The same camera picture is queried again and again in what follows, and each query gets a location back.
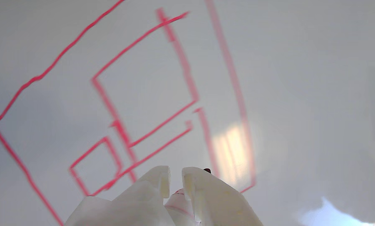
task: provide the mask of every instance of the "red mark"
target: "red mark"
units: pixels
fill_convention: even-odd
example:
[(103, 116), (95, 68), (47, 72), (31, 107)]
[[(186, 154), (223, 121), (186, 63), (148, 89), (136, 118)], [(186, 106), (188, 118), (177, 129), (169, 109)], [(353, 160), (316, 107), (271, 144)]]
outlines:
[(214, 148), (213, 148), (212, 141), (211, 141), (211, 133), (210, 133), (210, 128), (209, 128), (209, 123), (207, 122), (206, 114), (204, 113), (204, 110), (203, 110), (202, 107), (196, 109), (194, 112), (199, 114), (199, 120), (200, 120), (200, 123), (201, 123), (202, 128), (203, 128), (204, 138), (206, 140), (207, 149), (209, 150), (211, 166), (214, 170), (214, 175), (216, 177), (219, 177), (217, 160), (216, 160), (216, 157), (215, 157)]
[[(128, 155), (129, 155), (129, 158), (132, 161), (132, 163), (136, 163), (137, 162), (136, 155), (135, 155), (135, 153), (134, 153), (134, 151), (132, 149), (133, 146), (137, 145), (142, 140), (144, 140), (147, 137), (151, 136), (153, 133), (155, 133), (158, 129), (160, 129), (161, 127), (163, 127), (170, 120), (172, 120), (173, 118), (175, 118), (176, 116), (178, 116), (180, 113), (182, 113), (184, 110), (186, 110), (187, 108), (189, 108), (190, 106), (192, 106), (196, 102), (196, 100), (194, 99), (191, 103), (187, 104), (185, 107), (183, 107), (182, 109), (180, 109), (179, 111), (177, 111), (175, 114), (173, 114), (171, 117), (169, 117), (163, 123), (161, 123), (160, 125), (158, 125), (152, 131), (150, 131), (149, 133), (147, 133), (146, 135), (144, 135), (143, 137), (141, 137), (140, 139), (138, 139), (137, 141), (135, 141), (135, 142), (132, 143), (131, 142), (131, 138), (130, 138), (130, 136), (127, 133), (127, 130), (126, 130), (125, 126), (123, 125), (123, 122), (121, 121), (120, 117), (118, 117), (118, 114), (116, 112), (116, 109), (115, 109), (114, 105), (110, 101), (110, 99), (109, 99), (107, 93), (105, 92), (103, 86), (100, 84), (100, 82), (98, 80), (98, 76), (100, 76), (108, 67), (110, 67), (114, 62), (116, 62), (116, 60), (118, 60), (124, 53), (126, 53), (128, 50), (130, 50), (137, 43), (139, 43), (140, 41), (142, 41), (149, 34), (153, 33), (154, 31), (156, 31), (160, 27), (163, 27), (163, 26), (170, 27), (169, 26), (170, 23), (172, 23), (172, 22), (174, 22), (176, 20), (184, 18), (187, 14), (188, 14), (188, 12), (183, 13), (180, 16), (174, 17), (174, 18), (172, 18), (170, 20), (163, 20), (160, 24), (158, 24), (157, 26), (155, 26), (152, 29), (148, 30), (146, 33), (144, 33), (142, 36), (140, 36), (137, 40), (135, 40), (133, 43), (131, 43), (129, 46), (127, 46), (125, 49), (123, 49), (120, 53), (118, 53), (108, 63), (106, 63), (93, 76), (93, 78), (91, 79), (94, 87), (97, 89), (99, 95), (101, 96), (101, 99), (103, 100), (104, 105), (107, 107), (108, 111), (110, 112), (111, 116), (113, 117), (114, 122), (113, 122), (113, 124), (111, 124), (111, 126), (115, 127), (118, 135), (120, 136), (120, 139), (123, 141), (123, 145), (124, 145), (124, 147), (125, 147)], [(178, 57), (179, 57), (180, 61), (182, 62), (181, 64), (182, 64), (183, 74), (185, 75), (186, 78), (188, 78), (191, 81), (193, 81), (192, 78), (191, 78), (191, 75), (190, 75), (190, 67), (189, 67), (189, 63), (188, 63), (186, 57), (184, 56), (183, 52), (180, 52), (180, 51), (178, 52), (177, 51), (177, 53), (178, 53)], [(189, 90), (192, 93), (197, 93), (196, 92), (196, 87), (194, 86), (194, 84), (188, 83), (188, 86), (189, 86)], [(136, 178), (136, 175), (134, 174), (133, 170), (130, 171), (129, 176), (131, 177), (133, 183), (136, 182), (137, 178)]]
[[(87, 150), (86, 153), (84, 153), (76, 161), (74, 161), (74, 163), (72, 163), (71, 166), (69, 167), (70, 174), (73, 176), (73, 178), (75, 179), (75, 181), (79, 184), (79, 186), (80, 186), (80, 188), (83, 191), (83, 193), (84, 193), (85, 196), (90, 196), (90, 193), (88, 192), (87, 187), (85, 186), (85, 184), (83, 183), (83, 181), (78, 176), (78, 174), (77, 174), (76, 170), (74, 169), (74, 167), (79, 162), (81, 162), (81, 160), (83, 160), (84, 158), (86, 158), (91, 152), (93, 152), (101, 144), (105, 144), (107, 146), (107, 148), (108, 148), (111, 156), (113, 157), (113, 159), (115, 161), (116, 168), (117, 168), (117, 171), (116, 171), (116, 174), (115, 174), (115, 178), (116, 178), (116, 176), (122, 170), (122, 163), (121, 163), (121, 161), (119, 159), (119, 156), (117, 155), (117, 153), (115, 151), (115, 148), (113, 147), (113, 145), (112, 145), (111, 140), (109, 139), (109, 137), (106, 136), (106, 137), (102, 138), (101, 140), (99, 140), (89, 150)], [(112, 185), (113, 185), (113, 183), (111, 183), (111, 181), (110, 181), (110, 182), (106, 183), (104, 186), (106, 187), (106, 189), (109, 189)]]
[(176, 207), (176, 206), (172, 206), (172, 205), (165, 205), (166, 208), (168, 209), (173, 209), (173, 210), (176, 210), (182, 214), (185, 214), (187, 216), (189, 216), (194, 222), (196, 222), (196, 220), (194, 219), (194, 216), (192, 214), (190, 214), (188, 211), (182, 209), (182, 208), (179, 208), (179, 207)]
[[(186, 122), (186, 130), (184, 132), (182, 132), (181, 134), (179, 134), (176, 137), (174, 137), (171, 140), (169, 140), (167, 143), (165, 143), (164, 145), (162, 145), (159, 149), (157, 149), (153, 153), (151, 153), (148, 156), (146, 156), (144, 159), (142, 159), (142, 160), (134, 163), (130, 167), (128, 167), (125, 171), (123, 171), (122, 173), (120, 173), (119, 175), (117, 175), (115, 179), (113, 179), (112, 181), (110, 181), (110, 183), (113, 184), (117, 180), (121, 179), (125, 174), (129, 173), (134, 168), (140, 166), (142, 163), (144, 163), (145, 161), (149, 160), (151, 157), (153, 157), (156, 154), (158, 154), (160, 151), (162, 151), (164, 148), (166, 148), (167, 146), (169, 146), (171, 143), (175, 142), (175, 140), (178, 140), (179, 138), (181, 138), (182, 136), (184, 136), (185, 134), (187, 134), (188, 132), (190, 132), (192, 130), (192, 128), (193, 128), (192, 122), (191, 121), (187, 121)], [(96, 196), (98, 193), (100, 193), (101, 191), (103, 191), (105, 189), (106, 189), (106, 186), (103, 186), (100, 189), (98, 189), (96, 192), (94, 192), (93, 194), (91, 194), (91, 196)]]
[[(234, 62), (232, 60), (231, 54), (229, 53), (228, 45), (226, 44), (226, 40), (224, 37), (224, 34), (222, 32), (222, 27), (221, 23), (219, 20), (219, 17), (217, 15), (217, 11), (214, 6), (214, 2), (212, 0), (205, 0), (207, 9), (209, 11), (209, 15), (211, 18), (211, 22), (218, 40), (218, 43), (220, 45), (220, 49), (222, 51), (222, 56), (224, 57), (224, 61), (226, 64), (226, 67), (228, 69), (229, 77), (232, 82), (232, 87), (234, 88), (235, 96), (236, 96), (236, 101), (238, 102), (238, 107), (239, 107), (239, 113), (241, 115), (241, 120), (242, 120), (242, 126), (245, 131), (245, 140), (248, 145), (248, 156), (250, 160), (253, 160), (253, 147), (252, 147), (252, 142), (251, 142), (251, 135), (250, 135), (250, 129), (249, 129), (249, 122), (247, 119), (247, 112), (246, 112), (246, 107), (245, 107), (245, 101), (243, 99), (243, 94), (241, 91), (241, 87), (239, 85), (239, 80), (238, 76), (236, 75), (236, 70), (234, 66)], [(251, 184), (249, 186), (253, 187), (256, 184), (255, 180), (255, 166), (252, 161), (250, 161), (250, 173), (251, 173)]]
[[(54, 62), (47, 69), (45, 69), (45, 71), (41, 75), (35, 76), (32, 79), (30, 79), (28, 82), (26, 82), (25, 84), (23, 84), (18, 89), (18, 91), (15, 93), (15, 95), (12, 97), (12, 99), (9, 102), (9, 104), (5, 107), (4, 111), (0, 114), (0, 120), (2, 120), (3, 117), (5, 117), (6, 113), (11, 108), (11, 106), (13, 105), (13, 103), (16, 101), (16, 99), (19, 97), (20, 93), (23, 90), (25, 90), (32, 83), (43, 79), (54, 68), (54, 66), (58, 63), (58, 61), (61, 59), (61, 57), (63, 57), (63, 55), (65, 53), (67, 53), (67, 51), (69, 49), (71, 49), (81, 39), (81, 37), (83, 37), (83, 35), (88, 30), (90, 30), (91, 27), (93, 27), (94, 25), (96, 25), (101, 19), (103, 19), (106, 15), (108, 15), (110, 12), (112, 12), (122, 2), (123, 2), (123, 0), (117, 1), (111, 8), (109, 8), (107, 11), (105, 11), (103, 14), (101, 14), (97, 19), (95, 19), (95, 21), (93, 21), (86, 28), (84, 28), (84, 30), (81, 31), (81, 33), (76, 37), (76, 39), (73, 42), (71, 42), (64, 50), (62, 50), (62, 52), (56, 57), (56, 59), (54, 60)], [(35, 193), (37, 193), (38, 197), (40, 197), (40, 199), (45, 204), (45, 206), (48, 208), (49, 212), (51, 212), (52, 216), (55, 218), (55, 220), (58, 222), (59, 225), (63, 225), (63, 222), (59, 218), (58, 214), (54, 211), (54, 209), (52, 208), (51, 204), (48, 202), (48, 200), (45, 198), (45, 196), (42, 194), (42, 192), (40, 191), (40, 189), (35, 184), (34, 180), (31, 177), (30, 172), (25, 167), (25, 165), (22, 163), (21, 159), (17, 156), (17, 154), (13, 151), (13, 149), (10, 147), (10, 145), (8, 144), (8, 142), (6, 141), (6, 139), (2, 136), (1, 132), (0, 132), (0, 141), (5, 146), (6, 151), (11, 155), (11, 157), (18, 164), (18, 166), (20, 167), (20, 169), (22, 170), (22, 172), (26, 176), (26, 178), (28, 180), (28, 183), (33, 188), (33, 190), (35, 191)]]

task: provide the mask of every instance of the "red marker line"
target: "red marker line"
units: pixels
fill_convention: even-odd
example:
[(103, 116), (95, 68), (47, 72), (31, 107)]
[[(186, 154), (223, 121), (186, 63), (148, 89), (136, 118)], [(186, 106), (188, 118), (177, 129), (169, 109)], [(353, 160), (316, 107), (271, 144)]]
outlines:
[[(184, 17), (186, 17), (186, 15), (188, 14), (188, 12), (185, 12), (177, 17), (174, 17), (170, 20), (166, 20), (166, 21), (163, 21), (162, 23), (158, 24), (157, 26), (151, 28), (150, 30), (148, 30), (147, 32), (145, 32), (142, 36), (140, 36), (137, 40), (135, 40), (133, 43), (131, 43), (130, 45), (128, 45), (126, 48), (124, 48), (121, 52), (119, 52), (114, 58), (112, 58), (108, 63), (106, 63), (94, 76), (93, 78), (91, 79), (94, 87), (97, 89), (99, 95), (101, 96), (101, 99), (102, 101), (104, 102), (105, 106), (108, 108), (108, 111), (110, 112), (111, 116), (113, 117), (113, 119), (115, 120), (114, 121), (114, 125), (117, 132), (119, 133), (120, 137), (121, 137), (121, 140), (123, 140), (124, 142), (124, 146), (125, 146), (125, 149), (129, 155), (129, 158), (130, 160), (132, 161), (132, 163), (136, 163), (137, 162), (137, 157), (132, 149), (132, 147), (138, 143), (140, 143), (142, 140), (146, 139), (147, 137), (149, 137), (151, 134), (153, 134), (154, 132), (156, 132), (159, 128), (161, 128), (163, 125), (165, 125), (167, 122), (169, 122), (170, 120), (172, 120), (174, 117), (176, 117), (178, 114), (180, 114), (184, 109), (180, 110), (179, 112), (177, 112), (177, 114), (171, 116), (171, 118), (169, 118), (168, 120), (166, 120), (165, 122), (163, 122), (162, 124), (160, 124), (159, 126), (157, 126), (154, 130), (152, 130), (151, 132), (149, 132), (148, 134), (146, 134), (145, 136), (143, 136), (141, 139), (139, 139), (138, 141), (134, 142), (134, 143), (130, 143), (130, 136), (128, 135), (127, 131), (124, 129), (124, 126), (123, 126), (123, 123), (121, 122), (120, 118), (118, 117), (118, 114), (116, 112), (116, 109), (114, 107), (114, 105), (111, 103), (107, 93), (105, 92), (104, 88), (102, 87), (102, 85), (100, 84), (99, 80), (98, 80), (98, 76), (100, 76), (108, 67), (110, 67), (116, 60), (118, 60), (124, 53), (126, 53), (128, 50), (130, 50), (133, 46), (135, 46), (137, 43), (139, 43), (140, 41), (142, 41), (144, 38), (146, 38), (147, 36), (149, 36), (151, 33), (153, 33), (154, 31), (156, 31), (157, 29), (159, 29), (160, 27), (163, 27), (163, 26), (166, 26), (168, 25), (169, 23), (172, 23), (176, 20), (179, 20), (179, 19), (182, 19)], [(136, 182), (137, 178), (136, 178), (136, 175), (134, 174), (133, 171), (130, 172), (130, 177), (134, 182)]]
[[(121, 179), (125, 174), (129, 173), (130, 171), (132, 171), (134, 168), (140, 166), (142, 163), (144, 163), (145, 161), (147, 161), (149, 158), (155, 156), (156, 154), (158, 154), (160, 151), (162, 151), (164, 148), (166, 148), (167, 146), (169, 146), (171, 143), (175, 142), (176, 140), (178, 140), (179, 138), (181, 138), (182, 136), (184, 136), (185, 134), (187, 134), (188, 132), (190, 132), (192, 130), (192, 122), (190, 121), (187, 121), (186, 122), (186, 130), (184, 132), (182, 132), (181, 134), (177, 135), (176, 137), (172, 138), (171, 140), (169, 140), (167, 143), (165, 143), (164, 145), (162, 145), (159, 149), (157, 149), (156, 151), (154, 151), (153, 153), (149, 154), (148, 156), (146, 156), (144, 159), (134, 163), (133, 165), (129, 166), (125, 171), (123, 171), (122, 173), (120, 173), (118, 176), (116, 176), (115, 179), (113, 179), (110, 183), (111, 184), (114, 184), (117, 180)], [(100, 189), (98, 189), (96, 192), (94, 192), (93, 194), (91, 194), (91, 196), (96, 196), (98, 193), (100, 193), (101, 191), (107, 189), (107, 185), (105, 186), (102, 186)]]
[(207, 10), (209, 11), (209, 15), (211, 18), (212, 26), (215, 31), (215, 35), (217, 37), (218, 43), (220, 45), (220, 49), (222, 51), (222, 56), (224, 58), (226, 67), (228, 69), (229, 77), (232, 82), (232, 87), (234, 88), (235, 96), (236, 96), (236, 101), (238, 102), (238, 108), (239, 108), (239, 113), (241, 116), (242, 120), (242, 126), (243, 130), (245, 131), (245, 140), (248, 145), (248, 156), (249, 159), (251, 160), (250, 164), (250, 173), (251, 173), (251, 184), (248, 188), (244, 189), (242, 192), (247, 191), (249, 188), (253, 187), (256, 184), (255, 180), (255, 166), (252, 163), (253, 161), (253, 147), (252, 147), (252, 140), (251, 140), (251, 133), (249, 129), (249, 121), (247, 119), (247, 111), (246, 111), (246, 106), (245, 106), (245, 101), (243, 99), (243, 94), (241, 90), (241, 86), (239, 85), (239, 79), (238, 76), (236, 75), (236, 70), (234, 66), (234, 62), (232, 60), (231, 53), (229, 52), (228, 45), (226, 43), (224, 34), (222, 32), (222, 27), (221, 27), (221, 22), (219, 20), (217, 11), (215, 9), (215, 5), (213, 0), (205, 0)]
[(210, 133), (209, 123), (207, 121), (206, 114), (204, 113), (204, 110), (201, 107), (196, 109), (194, 112), (199, 114), (199, 120), (203, 128), (203, 133), (204, 133), (204, 138), (206, 140), (207, 149), (209, 150), (212, 170), (214, 171), (214, 175), (216, 177), (219, 177), (220, 176), (219, 169), (217, 166), (217, 160), (215, 157), (214, 147), (211, 141), (211, 133)]

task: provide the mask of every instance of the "red drawn rectangle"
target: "red drawn rectangle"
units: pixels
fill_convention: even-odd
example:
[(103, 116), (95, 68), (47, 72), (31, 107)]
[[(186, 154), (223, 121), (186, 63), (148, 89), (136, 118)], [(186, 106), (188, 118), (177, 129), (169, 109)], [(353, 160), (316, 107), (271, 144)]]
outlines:
[[(69, 172), (71, 176), (73, 176), (74, 180), (80, 186), (85, 196), (91, 196), (91, 193), (88, 192), (88, 189), (85, 186), (83, 180), (77, 174), (75, 167), (77, 166), (78, 163), (80, 163), (83, 159), (85, 159), (90, 153), (92, 153), (100, 145), (105, 145), (107, 147), (109, 153), (111, 154), (113, 161), (115, 162), (117, 171), (114, 174), (115, 175), (114, 177), (116, 177), (122, 170), (122, 162), (118, 154), (116, 153), (116, 150), (113, 147), (111, 140), (109, 139), (109, 137), (105, 136), (104, 138), (99, 140), (97, 143), (95, 143), (89, 150), (87, 150), (87, 152), (85, 152), (82, 156), (80, 156), (76, 161), (74, 161), (74, 163), (72, 163), (71, 166), (69, 167)], [(107, 187), (107, 189), (109, 189), (112, 185), (113, 185), (113, 180), (106, 183), (104, 187)]]

